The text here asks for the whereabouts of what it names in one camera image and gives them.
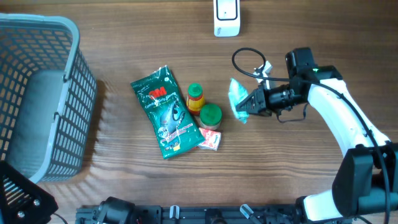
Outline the teal wet wipes pack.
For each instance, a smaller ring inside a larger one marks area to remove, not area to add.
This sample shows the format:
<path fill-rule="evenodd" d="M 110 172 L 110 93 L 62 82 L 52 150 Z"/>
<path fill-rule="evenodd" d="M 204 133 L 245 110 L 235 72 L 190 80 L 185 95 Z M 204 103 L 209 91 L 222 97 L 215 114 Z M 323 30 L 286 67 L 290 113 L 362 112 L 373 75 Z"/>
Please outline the teal wet wipes pack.
<path fill-rule="evenodd" d="M 249 118 L 249 113 L 245 111 L 237 111 L 236 106 L 240 102 L 242 102 L 247 96 L 248 91 L 245 89 L 245 87 L 243 87 L 242 84 L 240 84 L 237 80 L 231 78 L 231 83 L 229 85 L 228 91 L 230 107 L 234 114 L 234 117 L 243 124 L 246 124 L 247 119 Z"/>

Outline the clear jar green lid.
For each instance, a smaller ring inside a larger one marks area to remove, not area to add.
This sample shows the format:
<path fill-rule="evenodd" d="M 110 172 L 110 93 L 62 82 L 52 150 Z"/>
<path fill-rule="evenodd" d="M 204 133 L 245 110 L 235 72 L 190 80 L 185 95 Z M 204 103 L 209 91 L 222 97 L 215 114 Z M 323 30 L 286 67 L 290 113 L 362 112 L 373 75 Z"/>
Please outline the clear jar green lid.
<path fill-rule="evenodd" d="M 200 111 L 200 126 L 209 130 L 217 130 L 222 120 L 221 108 L 216 104 L 206 104 Z"/>

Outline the red small packet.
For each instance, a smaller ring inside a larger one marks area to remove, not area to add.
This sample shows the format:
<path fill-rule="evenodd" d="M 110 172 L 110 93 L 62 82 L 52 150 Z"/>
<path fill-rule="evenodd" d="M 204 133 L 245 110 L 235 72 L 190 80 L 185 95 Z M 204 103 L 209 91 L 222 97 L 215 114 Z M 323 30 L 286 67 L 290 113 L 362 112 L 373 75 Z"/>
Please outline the red small packet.
<path fill-rule="evenodd" d="M 221 141 L 221 133 L 209 129 L 199 128 L 205 140 L 198 145 L 200 149 L 217 151 Z"/>

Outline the yellow bottle green cap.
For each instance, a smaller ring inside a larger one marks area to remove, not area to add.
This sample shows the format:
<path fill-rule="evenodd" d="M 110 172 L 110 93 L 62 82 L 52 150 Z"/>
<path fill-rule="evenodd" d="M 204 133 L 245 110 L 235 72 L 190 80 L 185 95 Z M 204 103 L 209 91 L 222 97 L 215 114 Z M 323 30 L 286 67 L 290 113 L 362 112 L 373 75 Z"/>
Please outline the yellow bottle green cap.
<path fill-rule="evenodd" d="M 192 83 L 188 87 L 187 108 L 191 114 L 199 115 L 205 105 L 203 88 L 199 83 Z"/>

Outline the green glove package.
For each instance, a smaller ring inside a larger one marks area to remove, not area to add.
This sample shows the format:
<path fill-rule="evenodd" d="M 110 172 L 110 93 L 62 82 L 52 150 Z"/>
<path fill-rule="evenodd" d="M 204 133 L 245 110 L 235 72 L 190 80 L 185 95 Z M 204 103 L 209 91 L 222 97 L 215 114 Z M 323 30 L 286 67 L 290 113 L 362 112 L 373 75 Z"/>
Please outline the green glove package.
<path fill-rule="evenodd" d="M 153 125 L 162 157 L 170 159 L 205 141 L 168 66 L 131 83 Z"/>

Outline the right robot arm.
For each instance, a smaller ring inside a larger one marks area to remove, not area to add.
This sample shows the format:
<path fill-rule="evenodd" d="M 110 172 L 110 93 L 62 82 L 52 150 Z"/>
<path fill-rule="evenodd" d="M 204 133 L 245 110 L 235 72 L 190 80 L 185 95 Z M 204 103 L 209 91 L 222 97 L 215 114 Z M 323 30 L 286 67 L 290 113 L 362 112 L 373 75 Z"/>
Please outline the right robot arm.
<path fill-rule="evenodd" d="M 271 205 L 263 222 L 349 223 L 383 213 L 388 223 L 397 210 L 397 144 L 370 122 L 334 66 L 315 63 L 310 48 L 293 49 L 285 62 L 288 77 L 278 87 L 270 86 L 266 68 L 259 67 L 252 73 L 259 86 L 232 107 L 238 113 L 278 116 L 297 105 L 311 106 L 334 135 L 343 160 L 330 190 L 290 205 Z"/>

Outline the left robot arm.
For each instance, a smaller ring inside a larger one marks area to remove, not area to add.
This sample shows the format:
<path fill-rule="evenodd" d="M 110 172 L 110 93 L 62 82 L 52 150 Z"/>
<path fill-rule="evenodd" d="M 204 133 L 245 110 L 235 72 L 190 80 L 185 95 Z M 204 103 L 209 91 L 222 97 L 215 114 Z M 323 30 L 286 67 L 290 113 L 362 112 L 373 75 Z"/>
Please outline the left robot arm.
<path fill-rule="evenodd" d="M 1 224 L 43 224 L 58 210 L 55 198 L 1 162 Z"/>

